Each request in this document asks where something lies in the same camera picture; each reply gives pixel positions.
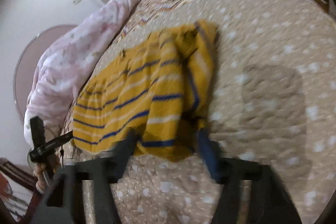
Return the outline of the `person's left hand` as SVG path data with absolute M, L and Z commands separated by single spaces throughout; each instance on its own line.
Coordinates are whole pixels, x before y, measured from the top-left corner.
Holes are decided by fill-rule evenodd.
M 51 155 L 48 157 L 48 161 L 53 169 L 53 172 L 56 173 L 60 163 L 59 158 L 56 155 Z M 36 163 L 34 176 L 37 178 L 36 189 L 39 193 L 43 194 L 45 189 L 49 186 L 49 182 L 46 180 L 48 177 L 46 171 L 46 165 L 43 163 Z

